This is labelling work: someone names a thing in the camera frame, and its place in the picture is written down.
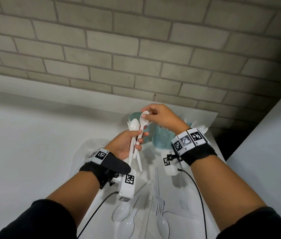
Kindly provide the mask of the person's left hand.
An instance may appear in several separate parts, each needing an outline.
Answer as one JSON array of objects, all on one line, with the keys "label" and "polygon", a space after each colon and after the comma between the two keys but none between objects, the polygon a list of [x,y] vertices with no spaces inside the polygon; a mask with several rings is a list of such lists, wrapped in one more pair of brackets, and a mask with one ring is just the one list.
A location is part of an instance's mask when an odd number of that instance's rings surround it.
[{"label": "person's left hand", "polygon": [[111,140],[104,149],[110,151],[115,157],[120,160],[125,160],[129,156],[130,149],[130,131],[125,130],[119,133],[113,140]]}]

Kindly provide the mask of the person's right hand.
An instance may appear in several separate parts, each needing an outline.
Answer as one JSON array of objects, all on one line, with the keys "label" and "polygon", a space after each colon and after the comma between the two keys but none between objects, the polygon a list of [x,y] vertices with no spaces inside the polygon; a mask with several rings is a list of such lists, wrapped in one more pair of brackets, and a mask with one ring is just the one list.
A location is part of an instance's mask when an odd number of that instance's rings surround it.
[{"label": "person's right hand", "polygon": [[144,111],[149,111],[150,114],[156,114],[157,121],[154,123],[174,132],[176,136],[190,129],[189,125],[164,104],[149,104],[141,109],[141,112]]}]

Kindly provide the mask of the white plastic spoon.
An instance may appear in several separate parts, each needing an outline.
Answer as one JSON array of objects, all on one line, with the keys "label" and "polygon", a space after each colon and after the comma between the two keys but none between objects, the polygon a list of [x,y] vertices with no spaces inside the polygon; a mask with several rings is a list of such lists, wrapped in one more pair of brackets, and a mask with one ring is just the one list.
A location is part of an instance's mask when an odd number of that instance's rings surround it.
[{"label": "white plastic spoon", "polygon": [[137,201],[144,195],[147,194],[149,186],[153,181],[148,181],[143,185],[134,195],[132,199],[126,199],[120,197],[119,201],[122,201],[122,204],[119,205],[113,212],[112,219],[115,222],[121,222],[130,215],[130,210],[135,208]]},{"label": "white plastic spoon", "polygon": [[[129,123],[129,131],[139,131],[140,126],[139,126],[139,121],[137,119],[133,119]],[[135,144],[136,144],[136,136],[133,136],[130,142],[130,149],[129,149],[129,156],[128,156],[128,165],[131,166],[133,154],[134,154],[134,149],[135,149]]]},{"label": "white plastic spoon", "polygon": [[141,195],[138,196],[131,215],[120,222],[117,229],[117,239],[130,239],[130,237],[132,236],[135,228],[134,218],[139,210],[138,204],[140,202],[140,197]]},{"label": "white plastic spoon", "polygon": [[157,217],[156,220],[157,229],[162,239],[169,239],[169,225],[166,218],[163,215]]},{"label": "white plastic spoon", "polygon": [[149,115],[149,114],[150,114],[149,111],[144,111],[140,116],[139,122],[140,122],[140,129],[142,130],[142,133],[138,136],[138,138],[136,140],[136,145],[140,144],[138,140],[142,138],[143,133],[144,133],[144,128],[150,123],[149,120],[146,120],[144,118],[145,115]]}]

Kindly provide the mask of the white plastic knife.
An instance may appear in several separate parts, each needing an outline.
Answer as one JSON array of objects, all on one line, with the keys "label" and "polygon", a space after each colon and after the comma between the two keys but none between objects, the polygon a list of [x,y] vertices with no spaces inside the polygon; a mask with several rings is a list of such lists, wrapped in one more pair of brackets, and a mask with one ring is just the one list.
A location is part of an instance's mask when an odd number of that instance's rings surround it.
[{"label": "white plastic knife", "polygon": [[140,158],[140,155],[139,155],[139,151],[136,148],[135,148],[135,151],[134,151],[134,158],[136,158],[136,160],[137,160],[139,171],[142,172],[143,169],[142,169],[142,164],[141,164],[141,158]]}]

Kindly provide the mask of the person's right forearm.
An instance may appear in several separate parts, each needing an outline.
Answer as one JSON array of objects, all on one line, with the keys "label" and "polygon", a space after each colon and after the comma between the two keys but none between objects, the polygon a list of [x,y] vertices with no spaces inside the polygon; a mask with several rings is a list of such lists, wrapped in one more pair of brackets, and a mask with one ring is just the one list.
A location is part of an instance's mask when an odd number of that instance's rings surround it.
[{"label": "person's right forearm", "polygon": [[247,214],[266,207],[258,194],[219,157],[210,155],[196,160],[190,168],[221,232]]}]

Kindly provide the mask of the person's left forearm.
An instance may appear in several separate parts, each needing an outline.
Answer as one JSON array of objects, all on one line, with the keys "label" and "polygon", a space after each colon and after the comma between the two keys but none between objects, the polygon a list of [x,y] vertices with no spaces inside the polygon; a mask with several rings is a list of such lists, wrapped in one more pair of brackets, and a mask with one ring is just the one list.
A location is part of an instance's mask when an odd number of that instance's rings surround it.
[{"label": "person's left forearm", "polygon": [[80,171],[46,199],[63,205],[73,217],[78,228],[99,188],[100,183],[92,172]]}]

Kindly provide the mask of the black marker wristband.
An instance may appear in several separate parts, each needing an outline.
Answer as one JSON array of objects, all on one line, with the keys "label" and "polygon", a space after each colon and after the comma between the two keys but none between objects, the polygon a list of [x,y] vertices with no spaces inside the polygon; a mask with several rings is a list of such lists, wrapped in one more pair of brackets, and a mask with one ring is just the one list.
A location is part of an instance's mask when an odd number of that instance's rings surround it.
[{"label": "black marker wristband", "polygon": [[87,160],[79,171],[92,172],[99,181],[100,189],[103,189],[115,174],[127,175],[131,172],[128,163],[115,157],[112,152],[104,148],[93,152]]},{"label": "black marker wristband", "polygon": [[190,128],[171,140],[171,146],[179,161],[191,166],[195,161],[217,156],[211,143],[197,128]]}]

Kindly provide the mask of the bunch of white plastic cutlery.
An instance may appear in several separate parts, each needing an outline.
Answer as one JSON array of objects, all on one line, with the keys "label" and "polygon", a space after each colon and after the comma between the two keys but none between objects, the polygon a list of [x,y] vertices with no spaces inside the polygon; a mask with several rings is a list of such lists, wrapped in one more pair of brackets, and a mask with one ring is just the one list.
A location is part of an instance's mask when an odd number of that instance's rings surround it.
[{"label": "bunch of white plastic cutlery", "polygon": [[186,118],[184,119],[184,122],[190,126],[190,128],[197,128],[200,132],[202,132],[203,134],[205,134],[208,131],[208,127],[206,127],[205,125],[201,124],[198,125],[198,121],[195,120],[193,122],[188,122],[186,120]]}]

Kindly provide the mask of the white plastic fork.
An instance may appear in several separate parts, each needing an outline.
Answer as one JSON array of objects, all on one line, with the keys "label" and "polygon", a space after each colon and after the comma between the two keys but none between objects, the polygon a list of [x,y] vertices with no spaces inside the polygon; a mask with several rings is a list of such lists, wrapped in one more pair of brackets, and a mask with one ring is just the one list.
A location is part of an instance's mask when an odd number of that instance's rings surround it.
[{"label": "white plastic fork", "polygon": [[162,197],[160,197],[159,194],[159,178],[158,178],[158,168],[155,168],[155,191],[156,191],[156,196],[155,196],[155,201],[156,201],[156,217],[160,217],[163,214],[164,210],[164,200]]},{"label": "white plastic fork", "polygon": [[180,203],[182,210],[185,211],[186,213],[189,213],[190,209],[188,206],[187,196],[186,196],[185,190],[183,188],[180,190],[179,198],[180,198],[179,203]]}]

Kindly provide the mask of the white cabinet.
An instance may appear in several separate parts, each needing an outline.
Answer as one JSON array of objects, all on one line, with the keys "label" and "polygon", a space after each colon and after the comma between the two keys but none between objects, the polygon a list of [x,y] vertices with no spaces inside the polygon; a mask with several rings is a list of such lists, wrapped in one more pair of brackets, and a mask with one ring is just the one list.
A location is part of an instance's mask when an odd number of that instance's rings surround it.
[{"label": "white cabinet", "polygon": [[281,216],[281,99],[226,163]]}]

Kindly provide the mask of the black sleeve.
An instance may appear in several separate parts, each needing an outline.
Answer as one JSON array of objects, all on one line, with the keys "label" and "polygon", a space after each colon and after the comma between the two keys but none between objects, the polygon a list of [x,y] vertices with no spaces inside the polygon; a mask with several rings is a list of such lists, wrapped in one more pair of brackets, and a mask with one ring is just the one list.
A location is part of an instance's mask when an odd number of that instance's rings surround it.
[{"label": "black sleeve", "polygon": [[0,231],[0,239],[77,239],[70,212],[49,199],[34,201],[17,219]]},{"label": "black sleeve", "polygon": [[224,229],[216,239],[281,239],[281,216],[271,207],[261,207]]}]

